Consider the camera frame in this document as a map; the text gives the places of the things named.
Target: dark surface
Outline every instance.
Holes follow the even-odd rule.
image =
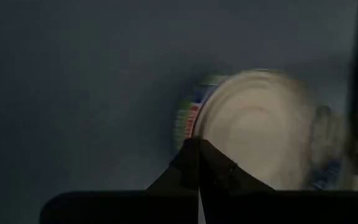
[[[357,3],[0,0],[0,223],[35,223],[61,192],[148,187],[210,71],[286,69],[345,112]]]

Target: white lid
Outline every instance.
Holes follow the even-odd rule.
[[[314,106],[305,88],[266,70],[228,78],[210,97],[196,134],[277,190],[300,189],[309,169]]]

